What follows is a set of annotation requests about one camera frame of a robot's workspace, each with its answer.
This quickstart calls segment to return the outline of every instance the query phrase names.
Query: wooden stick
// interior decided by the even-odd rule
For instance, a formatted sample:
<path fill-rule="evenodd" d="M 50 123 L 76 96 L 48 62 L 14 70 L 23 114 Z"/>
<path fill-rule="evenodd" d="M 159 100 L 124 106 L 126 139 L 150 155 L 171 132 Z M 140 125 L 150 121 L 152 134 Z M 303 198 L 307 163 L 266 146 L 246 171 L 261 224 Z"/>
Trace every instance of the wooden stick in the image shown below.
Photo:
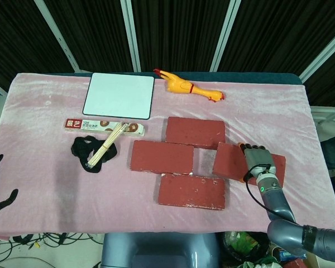
<path fill-rule="evenodd" d="M 108 136 L 103 145 L 88 161 L 87 166 L 90 169 L 98 163 L 98 161 L 102 158 L 106 151 L 108 151 L 109 147 L 113 144 L 113 142 L 119 137 L 119 135 L 125 130 L 127 126 L 129 126 L 129 124 L 126 123 L 119 123 L 116 125 L 116 127 L 113 129 L 112 133 Z"/>

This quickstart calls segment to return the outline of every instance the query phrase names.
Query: white board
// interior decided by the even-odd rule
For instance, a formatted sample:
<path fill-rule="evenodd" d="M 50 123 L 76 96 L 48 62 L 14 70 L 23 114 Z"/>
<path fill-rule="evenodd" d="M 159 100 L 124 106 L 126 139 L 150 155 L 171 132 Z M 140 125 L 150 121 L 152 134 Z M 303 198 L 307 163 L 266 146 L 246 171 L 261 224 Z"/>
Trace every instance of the white board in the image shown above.
<path fill-rule="evenodd" d="M 154 77 L 94 73 L 83 114 L 149 119 Z"/>

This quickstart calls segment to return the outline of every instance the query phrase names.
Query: dark curtain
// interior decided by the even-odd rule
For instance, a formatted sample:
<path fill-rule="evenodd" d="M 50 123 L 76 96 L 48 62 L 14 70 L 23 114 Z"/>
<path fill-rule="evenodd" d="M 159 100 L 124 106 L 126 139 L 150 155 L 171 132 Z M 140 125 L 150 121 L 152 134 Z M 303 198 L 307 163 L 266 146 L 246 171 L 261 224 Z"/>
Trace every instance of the dark curtain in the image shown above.
<path fill-rule="evenodd" d="M 335 36 L 335 0 L 243 0 L 219 71 L 300 75 Z"/>
<path fill-rule="evenodd" d="M 33 0 L 0 1 L 0 87 L 17 73 L 71 73 L 67 57 Z"/>
<path fill-rule="evenodd" d="M 45 0 L 79 67 L 92 72 L 132 71 L 119 0 Z"/>
<path fill-rule="evenodd" d="M 335 53 L 304 85 L 310 105 L 335 107 Z"/>
<path fill-rule="evenodd" d="M 209 71 L 229 0 L 132 0 L 142 71 Z"/>

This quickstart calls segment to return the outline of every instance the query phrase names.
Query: pink fleece cloth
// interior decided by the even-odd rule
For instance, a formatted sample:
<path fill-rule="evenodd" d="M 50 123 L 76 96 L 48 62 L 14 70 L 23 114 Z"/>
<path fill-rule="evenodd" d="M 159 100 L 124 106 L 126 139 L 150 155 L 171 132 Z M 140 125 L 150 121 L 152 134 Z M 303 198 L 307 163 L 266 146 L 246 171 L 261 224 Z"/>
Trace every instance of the pink fleece cloth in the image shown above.
<path fill-rule="evenodd" d="M 0 211 L 0 236 L 266 231 L 270 222 L 266 212 L 245 185 L 234 180 L 227 180 L 223 211 L 158 205 L 160 176 L 129 169 L 135 137 L 120 137 L 118 155 L 99 173 L 84 171 L 70 148 L 77 136 L 89 133 L 65 131 L 66 118 L 121 120 L 82 115 L 89 80 L 18 74 L 12 82 L 0 120 L 0 154 L 4 154 L 0 201 L 14 188 L 19 193 L 12 205 Z M 286 157 L 284 192 L 299 224 L 334 228 L 335 197 L 304 87 L 196 85 L 221 90 L 226 99 L 214 103 L 200 95 L 170 93 L 163 80 L 155 80 L 150 119 L 133 120 L 145 126 L 143 139 L 163 141 L 169 116 L 223 120 L 228 142 L 265 145 Z M 213 150 L 195 149 L 194 174 L 213 176 L 215 155 Z M 251 188 L 260 199 L 257 188 Z"/>

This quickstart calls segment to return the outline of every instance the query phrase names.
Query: yellow rubber chicken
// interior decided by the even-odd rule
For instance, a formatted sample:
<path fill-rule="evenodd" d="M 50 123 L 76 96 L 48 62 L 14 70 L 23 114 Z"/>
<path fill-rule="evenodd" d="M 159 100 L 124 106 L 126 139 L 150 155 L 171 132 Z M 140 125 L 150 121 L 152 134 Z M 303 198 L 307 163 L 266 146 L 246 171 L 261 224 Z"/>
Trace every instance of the yellow rubber chicken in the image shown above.
<path fill-rule="evenodd" d="M 164 78 L 168 82 L 167 90 L 174 93 L 194 93 L 205 96 L 210 101 L 220 101 L 224 99 L 224 94 L 221 91 L 217 90 L 206 90 L 195 86 L 190 81 L 186 81 L 182 78 L 179 78 L 177 75 L 168 73 L 167 71 L 162 71 L 159 69 L 154 69 L 154 73 Z"/>

